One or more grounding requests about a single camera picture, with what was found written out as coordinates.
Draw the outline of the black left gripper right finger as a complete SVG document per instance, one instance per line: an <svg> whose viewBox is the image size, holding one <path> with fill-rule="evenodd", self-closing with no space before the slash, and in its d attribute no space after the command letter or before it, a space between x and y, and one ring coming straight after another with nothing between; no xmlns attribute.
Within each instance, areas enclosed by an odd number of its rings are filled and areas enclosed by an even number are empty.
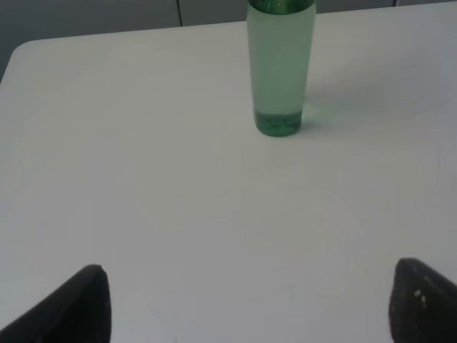
<svg viewBox="0 0 457 343"><path fill-rule="evenodd" d="M456 284L419 259L399 259L388 319L395 343L455 342Z"/></svg>

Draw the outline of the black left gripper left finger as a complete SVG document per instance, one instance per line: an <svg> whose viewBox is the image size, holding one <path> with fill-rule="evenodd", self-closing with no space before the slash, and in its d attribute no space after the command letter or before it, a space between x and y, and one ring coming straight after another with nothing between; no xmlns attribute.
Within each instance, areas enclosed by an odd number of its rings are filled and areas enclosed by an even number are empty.
<svg viewBox="0 0 457 343"><path fill-rule="evenodd" d="M107 273L90 264L1 330L2 342L110 342Z"/></svg>

